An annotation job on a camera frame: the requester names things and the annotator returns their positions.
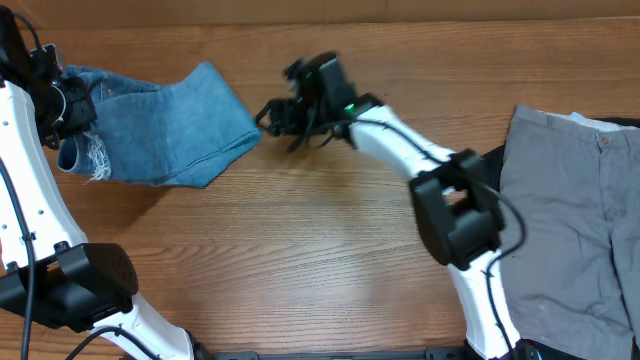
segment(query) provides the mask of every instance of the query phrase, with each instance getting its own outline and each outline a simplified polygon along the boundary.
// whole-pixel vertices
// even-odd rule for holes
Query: gray fabric
[[[58,167],[126,183],[204,187],[260,141],[253,118],[210,63],[156,85],[69,66],[87,84],[98,119],[67,139]]]
[[[640,331],[640,129],[595,129],[518,106],[501,192],[523,213],[501,264],[523,338],[586,359],[631,358]],[[519,236],[508,211],[504,246]]]

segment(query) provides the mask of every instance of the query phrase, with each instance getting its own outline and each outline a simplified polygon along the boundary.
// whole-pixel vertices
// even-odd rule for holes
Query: wooden table
[[[409,125],[458,150],[499,145],[518,102],[585,116],[640,116],[634,19],[69,30],[40,37],[63,49],[69,63],[159,83],[211,61],[252,113],[288,95],[285,66],[337,49],[361,92],[379,95]],[[84,184],[57,170],[56,180],[89,239],[121,244],[144,296],[210,350],[460,344],[465,322],[456,293],[417,237],[404,184],[346,144],[287,155],[289,141],[265,138],[206,190]],[[0,358],[19,357],[21,328],[21,318],[0,314]],[[64,358],[84,336],[36,325],[32,357]],[[121,354],[104,340],[83,352],[88,359]]]

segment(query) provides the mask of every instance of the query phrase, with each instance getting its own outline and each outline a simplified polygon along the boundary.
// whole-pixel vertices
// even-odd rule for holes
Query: denim fabric
[[[63,143],[63,171],[201,188],[260,141],[253,118],[210,63],[166,86],[79,66],[66,75],[85,81],[98,119]]]

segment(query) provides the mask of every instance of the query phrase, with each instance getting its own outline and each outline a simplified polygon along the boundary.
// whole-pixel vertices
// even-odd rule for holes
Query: black mounting bracket
[[[63,79],[61,62],[53,44],[27,51],[13,12],[0,5],[0,87],[6,80],[29,94],[40,143],[52,149],[60,147],[60,140],[87,131],[97,118],[84,82]]]
[[[133,308],[138,278],[131,260],[117,244],[55,246],[56,254],[36,263],[33,321],[51,329],[75,332]],[[28,267],[13,268],[0,278],[0,308],[24,317]]]
[[[520,360],[538,360],[538,351],[527,342],[516,345]],[[214,353],[212,360],[479,360],[468,344],[462,346],[429,347],[424,351],[389,351],[360,353],[305,353],[305,354],[258,354],[253,351]],[[500,359],[511,360],[509,354]]]
[[[464,150],[409,183],[420,237],[440,264],[464,271],[478,256],[500,247],[504,218],[498,199],[480,185],[485,177],[482,157]],[[449,206],[442,195],[448,188],[467,196]]]

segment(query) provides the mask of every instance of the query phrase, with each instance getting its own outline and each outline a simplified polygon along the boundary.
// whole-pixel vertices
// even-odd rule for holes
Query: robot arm
[[[95,119],[84,84],[60,78],[53,45],[27,53],[13,14],[2,6],[0,30],[0,158],[35,235],[32,320],[53,329],[101,333],[136,359],[150,358],[142,348],[153,358],[207,359],[204,347],[138,292],[124,250],[88,243],[60,196],[42,145],[56,148]],[[29,260],[5,185],[0,177],[0,241],[7,269],[0,278],[0,307],[25,316]],[[102,333],[108,329],[116,332]]]
[[[486,285],[487,267],[501,254],[498,233],[504,220],[497,199],[482,189],[481,158],[470,150],[455,153],[440,147],[409,128],[374,96],[356,96],[335,53],[301,59],[284,74],[295,98],[270,101],[256,117],[258,125],[272,135],[298,135],[290,151],[305,138],[330,132],[328,140],[346,140],[405,180],[422,241],[453,279],[472,352],[482,359],[508,356],[510,349],[497,326]],[[264,125],[261,120],[267,114],[270,123]],[[444,195],[454,190],[466,190],[467,197],[449,206]],[[515,348],[520,335],[509,317],[499,263],[492,269],[494,304],[510,347]]]
[[[409,128],[398,119],[388,105],[373,107],[359,115],[357,119],[389,124],[402,131],[441,162],[448,161],[449,157],[454,154],[454,151],[430,142]],[[396,132],[390,131],[389,128],[372,123],[354,122],[349,126],[349,133],[357,151],[382,160],[407,183],[418,178],[420,173],[434,171],[441,166],[433,160],[426,159],[406,139]],[[487,266],[498,255],[500,255],[500,250],[485,252],[471,261],[469,268],[464,271],[453,264],[447,265],[467,323],[467,342],[482,359],[499,359],[508,353],[505,340],[493,317],[485,283]],[[499,265],[498,263],[493,267],[491,288],[498,314],[511,346],[515,348],[517,341],[520,340],[520,335],[509,317]]]

